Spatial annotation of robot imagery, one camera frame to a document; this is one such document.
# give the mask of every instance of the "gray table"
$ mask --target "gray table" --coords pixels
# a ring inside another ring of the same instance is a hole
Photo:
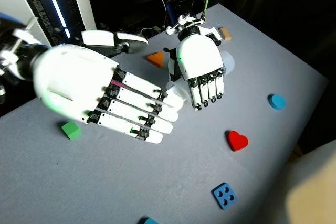
[[[207,12],[208,27],[227,27],[222,43],[235,70],[220,102],[180,111],[159,145],[95,124],[68,140],[66,119],[35,99],[0,119],[0,223],[243,223],[252,220],[316,107],[327,79],[224,7]],[[176,46],[159,34],[141,55],[116,57],[125,69],[165,86],[167,73],[144,55]],[[275,111],[267,95],[283,95]],[[227,130],[249,138],[232,152]],[[238,202],[221,210],[211,190],[227,182]]]

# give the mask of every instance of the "green block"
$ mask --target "green block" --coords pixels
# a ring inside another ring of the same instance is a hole
[[[70,140],[74,140],[82,134],[80,128],[74,122],[68,122],[62,126],[62,130]]]

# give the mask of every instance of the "heart-shaped block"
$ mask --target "heart-shaped block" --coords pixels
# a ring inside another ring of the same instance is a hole
[[[228,134],[228,142],[231,149],[235,152],[244,149],[248,145],[246,136],[240,135],[236,131],[230,131]]]

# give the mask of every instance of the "blue block with holes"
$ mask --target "blue block with holes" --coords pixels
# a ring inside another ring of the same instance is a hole
[[[232,191],[228,183],[222,183],[212,190],[213,195],[215,196],[218,204],[224,210],[233,205],[237,200],[237,196]]]

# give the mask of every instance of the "blurred beige object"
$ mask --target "blurred beige object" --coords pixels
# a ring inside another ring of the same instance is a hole
[[[286,199],[291,224],[336,223],[336,153]]]

